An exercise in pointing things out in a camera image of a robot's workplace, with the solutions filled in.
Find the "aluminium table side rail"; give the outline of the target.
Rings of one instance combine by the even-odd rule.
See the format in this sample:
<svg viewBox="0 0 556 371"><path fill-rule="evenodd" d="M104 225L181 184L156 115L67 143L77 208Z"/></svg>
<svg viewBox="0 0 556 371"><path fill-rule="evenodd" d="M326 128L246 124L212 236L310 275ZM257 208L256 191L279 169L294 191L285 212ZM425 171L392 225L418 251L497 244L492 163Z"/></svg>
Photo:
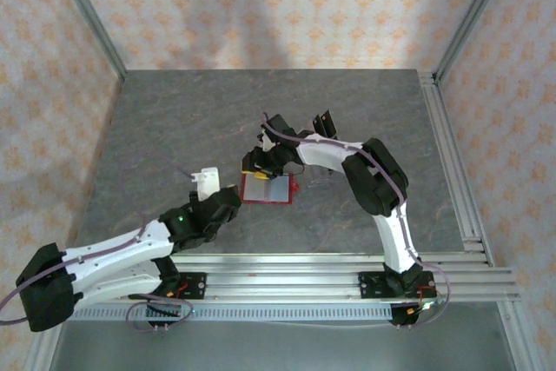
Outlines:
<svg viewBox="0 0 556 371"><path fill-rule="evenodd" d="M419 72L418 78L440 152L440 160L447 179L464 249L466 252L481 253L485 258L486 265L493 267L492 251L467 181L440 88L435 83L433 73Z"/></svg>

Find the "red leather card holder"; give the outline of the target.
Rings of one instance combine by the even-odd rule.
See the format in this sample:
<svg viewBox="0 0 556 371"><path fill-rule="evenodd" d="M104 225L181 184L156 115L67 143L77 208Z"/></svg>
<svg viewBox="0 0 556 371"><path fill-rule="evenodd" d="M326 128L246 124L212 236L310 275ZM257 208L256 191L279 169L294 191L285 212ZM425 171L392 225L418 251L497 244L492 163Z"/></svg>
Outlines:
<svg viewBox="0 0 556 371"><path fill-rule="evenodd" d="M291 174L272 180L242 175L241 199L245 203L290 205L298 190L299 184Z"/></svg>

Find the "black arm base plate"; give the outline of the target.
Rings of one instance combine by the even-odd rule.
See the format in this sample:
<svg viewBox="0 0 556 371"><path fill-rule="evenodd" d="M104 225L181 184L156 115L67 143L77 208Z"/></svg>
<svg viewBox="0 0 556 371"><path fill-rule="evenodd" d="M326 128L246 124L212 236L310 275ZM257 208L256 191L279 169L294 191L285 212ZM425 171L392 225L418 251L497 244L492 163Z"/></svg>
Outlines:
<svg viewBox="0 0 556 371"><path fill-rule="evenodd" d="M207 287L207 274L180 272L178 278L165 280L152 295L181 300L202 300Z"/></svg>
<svg viewBox="0 0 556 371"><path fill-rule="evenodd" d="M416 275L392 272L360 272L359 289L362 299L425 299L435 298L437 289L431 282L434 276L429 271Z"/></svg>

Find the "aluminium frame leg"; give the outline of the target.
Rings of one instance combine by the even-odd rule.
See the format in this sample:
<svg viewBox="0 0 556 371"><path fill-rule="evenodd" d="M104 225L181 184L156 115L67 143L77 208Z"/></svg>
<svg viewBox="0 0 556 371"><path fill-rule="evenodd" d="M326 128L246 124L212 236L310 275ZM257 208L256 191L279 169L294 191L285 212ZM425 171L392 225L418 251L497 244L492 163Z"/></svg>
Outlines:
<svg viewBox="0 0 556 371"><path fill-rule="evenodd" d="M48 304L44 316L52 327L35 334L23 371L50 371L66 313L66 308L60 307L59 302Z"/></svg>
<svg viewBox="0 0 556 371"><path fill-rule="evenodd" d="M518 301L498 301L506 340L516 371L536 371L536 355L529 341L530 332L526 326L526 317Z"/></svg>

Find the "aluminium base mounting rails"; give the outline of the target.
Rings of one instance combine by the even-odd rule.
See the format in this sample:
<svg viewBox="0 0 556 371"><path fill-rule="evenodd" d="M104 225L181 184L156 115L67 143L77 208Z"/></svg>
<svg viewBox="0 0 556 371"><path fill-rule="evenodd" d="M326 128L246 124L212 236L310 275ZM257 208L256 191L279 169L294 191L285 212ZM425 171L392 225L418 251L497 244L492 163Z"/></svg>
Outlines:
<svg viewBox="0 0 556 371"><path fill-rule="evenodd" d="M512 268L494 267L482 252L428 253L425 263L441 268L437 289L451 301L517 301ZM380 271L382 258L364 254L182 254L173 258L184 272L203 272L209 303L355 303L358 274Z"/></svg>

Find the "clear card stand black brackets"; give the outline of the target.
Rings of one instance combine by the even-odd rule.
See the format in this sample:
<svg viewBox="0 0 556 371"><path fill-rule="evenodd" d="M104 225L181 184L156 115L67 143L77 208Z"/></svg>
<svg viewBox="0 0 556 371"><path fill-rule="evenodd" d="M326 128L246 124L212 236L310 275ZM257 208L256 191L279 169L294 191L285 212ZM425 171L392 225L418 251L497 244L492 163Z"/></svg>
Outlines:
<svg viewBox="0 0 556 371"><path fill-rule="evenodd" d="M338 139L337 129L329 110L322 115L316 115L312 120L312 126L315 133L325 136L328 139ZM317 187L329 183L334 171L320 166L311 166L309 173L309 186Z"/></svg>

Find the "black controller board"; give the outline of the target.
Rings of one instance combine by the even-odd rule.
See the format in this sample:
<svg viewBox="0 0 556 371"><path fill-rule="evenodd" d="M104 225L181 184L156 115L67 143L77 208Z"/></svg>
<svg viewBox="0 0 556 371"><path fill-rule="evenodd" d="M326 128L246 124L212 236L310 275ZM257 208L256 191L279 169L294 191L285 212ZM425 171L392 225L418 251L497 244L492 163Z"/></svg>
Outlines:
<svg viewBox="0 0 556 371"><path fill-rule="evenodd" d="M152 327L167 327L182 318L182 308L175 304L148 303L145 310L147 323Z"/></svg>
<svg viewBox="0 0 556 371"><path fill-rule="evenodd" d="M434 304L434 301L392 304L389 323L397 328L412 327L417 323L420 314L429 310Z"/></svg>

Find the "aluminium frame corner post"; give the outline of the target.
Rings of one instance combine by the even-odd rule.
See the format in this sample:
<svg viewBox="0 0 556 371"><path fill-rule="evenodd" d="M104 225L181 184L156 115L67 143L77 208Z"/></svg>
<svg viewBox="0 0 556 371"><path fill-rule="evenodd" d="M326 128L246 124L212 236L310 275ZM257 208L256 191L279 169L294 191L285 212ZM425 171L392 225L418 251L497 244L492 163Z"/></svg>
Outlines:
<svg viewBox="0 0 556 371"><path fill-rule="evenodd" d="M467 39L470 37L475 24L487 7L489 0L472 0L466 12L464 13L460 24L454 32L437 69L432 73L434 84L439 86L447 78L456 58L463 50Z"/></svg>
<svg viewBox="0 0 556 371"><path fill-rule="evenodd" d="M121 59L116 46L112 42L108 31L105 29L101 18L98 16L96 9L91 0L73 0L79 9L83 19L89 26L93 37L98 42L101 50L109 61L111 68L115 71L121 82L127 77L127 69Z"/></svg>

